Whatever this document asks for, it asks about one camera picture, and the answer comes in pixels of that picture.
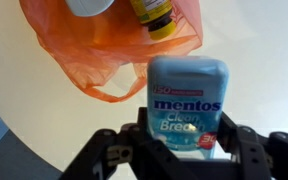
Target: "yellow bottle cap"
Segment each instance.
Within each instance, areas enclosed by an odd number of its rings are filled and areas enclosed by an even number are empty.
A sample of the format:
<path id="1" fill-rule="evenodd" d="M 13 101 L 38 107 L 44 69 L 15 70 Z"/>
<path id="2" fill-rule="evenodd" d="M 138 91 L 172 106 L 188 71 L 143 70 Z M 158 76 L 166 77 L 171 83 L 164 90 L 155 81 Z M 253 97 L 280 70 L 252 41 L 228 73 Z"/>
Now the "yellow bottle cap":
<path id="1" fill-rule="evenodd" d="M 160 40 L 163 39 L 170 34 L 172 34 L 176 29 L 176 24 L 174 21 L 171 21 L 166 26 L 162 27 L 161 29 L 155 31 L 149 31 L 151 39 L 153 40 Z"/>

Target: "table surface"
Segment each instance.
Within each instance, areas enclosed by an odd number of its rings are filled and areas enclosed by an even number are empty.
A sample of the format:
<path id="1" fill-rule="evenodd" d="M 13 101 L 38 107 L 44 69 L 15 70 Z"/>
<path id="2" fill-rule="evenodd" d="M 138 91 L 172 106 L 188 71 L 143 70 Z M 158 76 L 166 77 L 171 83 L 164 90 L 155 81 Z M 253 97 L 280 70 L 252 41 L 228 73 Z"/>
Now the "table surface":
<path id="1" fill-rule="evenodd" d="M 288 1 L 208 0 L 201 12 L 204 44 L 191 54 L 227 63 L 224 111 L 266 136 L 288 132 Z M 125 65 L 102 89 L 122 95 L 134 79 Z M 117 104 L 83 94 L 39 46 L 19 2 L 0 0 L 0 116 L 43 159 L 64 170 L 97 129 L 119 130 L 145 105 L 146 89 Z"/>

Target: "mentos container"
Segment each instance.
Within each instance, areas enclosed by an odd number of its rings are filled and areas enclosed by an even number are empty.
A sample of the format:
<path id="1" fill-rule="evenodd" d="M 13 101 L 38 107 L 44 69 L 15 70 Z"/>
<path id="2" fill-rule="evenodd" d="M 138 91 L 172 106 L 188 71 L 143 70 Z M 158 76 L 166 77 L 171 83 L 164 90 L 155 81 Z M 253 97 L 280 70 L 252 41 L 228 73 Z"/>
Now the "mentos container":
<path id="1" fill-rule="evenodd" d="M 219 60 L 154 58 L 148 67 L 149 133 L 180 158 L 211 158 L 227 81 Z"/>

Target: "mentos logo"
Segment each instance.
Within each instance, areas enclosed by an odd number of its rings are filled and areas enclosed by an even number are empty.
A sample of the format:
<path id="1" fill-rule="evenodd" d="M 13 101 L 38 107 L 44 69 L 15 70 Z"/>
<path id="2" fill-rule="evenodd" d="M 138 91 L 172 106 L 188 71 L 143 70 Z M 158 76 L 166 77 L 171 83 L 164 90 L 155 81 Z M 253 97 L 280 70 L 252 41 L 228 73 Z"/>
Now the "mentos logo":
<path id="1" fill-rule="evenodd" d="M 160 110 L 177 110 L 177 111 L 219 111 L 221 109 L 220 102 L 203 103 L 197 102 L 170 102 L 170 101 L 154 101 L 154 108 Z"/>

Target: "translucent plastic bag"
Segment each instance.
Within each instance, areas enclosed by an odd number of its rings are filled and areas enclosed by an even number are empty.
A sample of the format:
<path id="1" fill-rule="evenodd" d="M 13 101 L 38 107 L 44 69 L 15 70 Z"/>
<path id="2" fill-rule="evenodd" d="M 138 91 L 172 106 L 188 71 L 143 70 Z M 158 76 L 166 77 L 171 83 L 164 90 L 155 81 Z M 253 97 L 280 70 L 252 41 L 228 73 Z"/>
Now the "translucent plastic bag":
<path id="1" fill-rule="evenodd" d="M 93 17 L 72 14 L 65 0 L 20 0 L 22 10 L 37 33 L 40 45 L 84 93 L 107 102 L 128 99 L 146 85 L 146 65 L 156 55 L 187 55 L 202 45 L 198 0 L 172 0 L 175 33 L 153 41 L 129 0 L 115 0 Z M 137 80 L 129 92 L 116 97 L 102 92 L 126 63 L 133 63 Z"/>

